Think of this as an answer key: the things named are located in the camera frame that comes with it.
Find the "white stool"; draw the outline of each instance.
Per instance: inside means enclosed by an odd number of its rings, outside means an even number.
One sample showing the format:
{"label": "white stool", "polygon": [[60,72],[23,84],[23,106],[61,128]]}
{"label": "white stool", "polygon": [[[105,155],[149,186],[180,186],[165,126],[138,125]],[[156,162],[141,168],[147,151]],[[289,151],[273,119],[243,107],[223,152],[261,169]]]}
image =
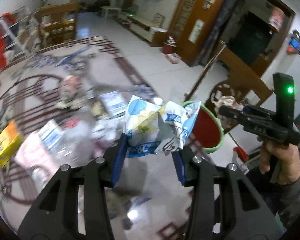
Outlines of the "white stool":
{"label": "white stool", "polygon": [[101,9],[102,9],[101,16],[103,16],[105,19],[108,18],[109,10],[117,10],[118,11],[118,16],[121,13],[121,8],[117,8],[117,7],[102,6]]}

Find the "snack wrapper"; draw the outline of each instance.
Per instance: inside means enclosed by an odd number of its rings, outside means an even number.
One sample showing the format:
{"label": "snack wrapper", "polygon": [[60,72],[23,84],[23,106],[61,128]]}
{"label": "snack wrapper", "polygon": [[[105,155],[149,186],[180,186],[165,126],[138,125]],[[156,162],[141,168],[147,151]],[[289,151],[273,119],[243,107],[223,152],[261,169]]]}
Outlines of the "snack wrapper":
{"label": "snack wrapper", "polygon": [[164,106],[132,96],[124,116],[123,132],[128,138],[128,158],[175,152],[191,133],[201,102],[186,108],[169,101]]}

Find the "green light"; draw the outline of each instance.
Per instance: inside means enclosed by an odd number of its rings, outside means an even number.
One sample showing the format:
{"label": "green light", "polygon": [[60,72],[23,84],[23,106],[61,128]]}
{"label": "green light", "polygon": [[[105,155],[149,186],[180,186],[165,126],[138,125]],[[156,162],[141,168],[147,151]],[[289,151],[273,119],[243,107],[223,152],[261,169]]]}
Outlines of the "green light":
{"label": "green light", "polygon": [[293,87],[288,87],[288,93],[290,93],[290,94],[293,93]]}

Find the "gray sleeve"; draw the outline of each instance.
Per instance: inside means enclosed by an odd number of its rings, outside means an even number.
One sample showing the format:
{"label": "gray sleeve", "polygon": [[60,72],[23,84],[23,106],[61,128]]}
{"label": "gray sleeve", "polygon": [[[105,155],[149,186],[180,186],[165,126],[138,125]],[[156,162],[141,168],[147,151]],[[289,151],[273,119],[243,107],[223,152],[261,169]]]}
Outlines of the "gray sleeve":
{"label": "gray sleeve", "polygon": [[280,186],[278,214],[285,228],[289,228],[300,215],[300,178],[291,185]]}

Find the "dark curtain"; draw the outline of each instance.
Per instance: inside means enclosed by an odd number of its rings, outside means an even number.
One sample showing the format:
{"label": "dark curtain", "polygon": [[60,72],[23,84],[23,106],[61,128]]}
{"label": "dark curtain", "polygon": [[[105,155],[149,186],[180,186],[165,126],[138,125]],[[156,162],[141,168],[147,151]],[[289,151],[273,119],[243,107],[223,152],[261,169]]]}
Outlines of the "dark curtain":
{"label": "dark curtain", "polygon": [[200,64],[202,59],[207,56],[207,53],[210,52],[211,47],[214,45],[215,40],[218,38],[220,28],[227,22],[234,11],[234,7],[237,4],[238,0],[225,0],[222,8],[219,11],[217,20],[214,23],[213,29],[203,45],[199,56],[197,57],[196,64]]}

